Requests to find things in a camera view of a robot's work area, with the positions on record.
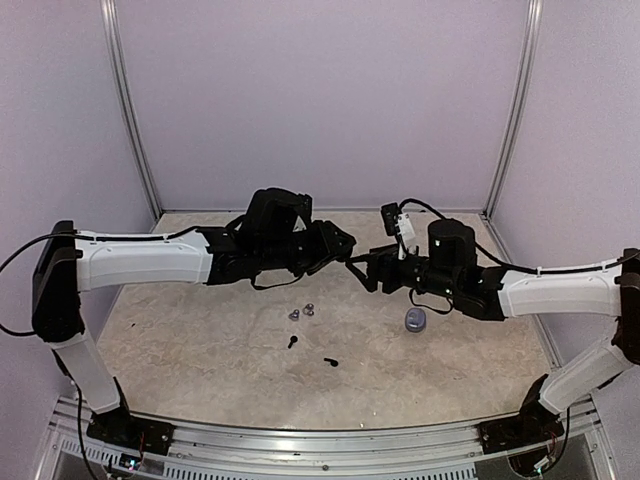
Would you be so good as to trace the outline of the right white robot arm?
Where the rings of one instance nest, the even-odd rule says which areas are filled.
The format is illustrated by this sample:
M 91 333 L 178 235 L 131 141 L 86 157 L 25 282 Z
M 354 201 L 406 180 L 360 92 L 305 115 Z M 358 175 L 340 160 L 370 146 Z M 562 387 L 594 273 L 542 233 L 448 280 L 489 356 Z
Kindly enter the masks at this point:
M 596 342 L 531 387 L 511 423 L 518 442 L 535 442 L 574 401 L 638 364 L 638 250 L 627 249 L 617 260 L 556 270 L 506 263 L 481 267 L 471 227 L 438 219 L 428 225 L 427 235 L 425 256 L 397 243 L 355 257 L 347 267 L 370 292 L 390 294 L 406 287 L 413 294 L 440 296 L 451 309 L 482 321 L 562 313 L 605 315 L 617 321 L 612 337 Z

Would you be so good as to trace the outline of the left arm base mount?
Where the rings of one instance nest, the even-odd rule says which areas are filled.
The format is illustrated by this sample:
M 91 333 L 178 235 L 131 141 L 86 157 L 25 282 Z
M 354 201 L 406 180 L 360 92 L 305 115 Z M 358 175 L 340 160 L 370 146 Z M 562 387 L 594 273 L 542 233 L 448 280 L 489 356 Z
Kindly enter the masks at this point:
M 87 435 L 140 453 L 166 456 L 175 426 L 171 423 L 132 415 L 127 410 L 112 410 L 91 416 Z

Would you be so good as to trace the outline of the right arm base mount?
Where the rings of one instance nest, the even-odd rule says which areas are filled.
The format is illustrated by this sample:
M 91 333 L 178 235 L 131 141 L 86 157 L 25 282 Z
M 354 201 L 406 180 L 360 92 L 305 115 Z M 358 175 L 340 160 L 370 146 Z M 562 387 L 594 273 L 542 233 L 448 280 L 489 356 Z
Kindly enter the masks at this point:
M 477 430 L 484 454 L 518 449 L 565 434 L 560 415 L 538 401 L 523 404 L 515 415 L 481 422 Z

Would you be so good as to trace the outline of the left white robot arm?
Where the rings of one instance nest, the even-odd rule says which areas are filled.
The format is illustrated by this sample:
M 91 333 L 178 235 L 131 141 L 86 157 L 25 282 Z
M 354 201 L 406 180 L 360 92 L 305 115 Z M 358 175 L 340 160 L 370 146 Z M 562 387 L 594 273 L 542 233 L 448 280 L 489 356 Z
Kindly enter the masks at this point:
M 80 295 L 129 284 L 228 285 L 272 270 L 295 280 L 348 260 L 355 238 L 312 217 L 312 199 L 280 188 L 254 193 L 225 226 L 191 226 L 158 235 L 80 231 L 60 221 L 45 238 L 32 277 L 32 328 L 80 388 L 102 430 L 121 445 L 140 434 L 80 312 Z

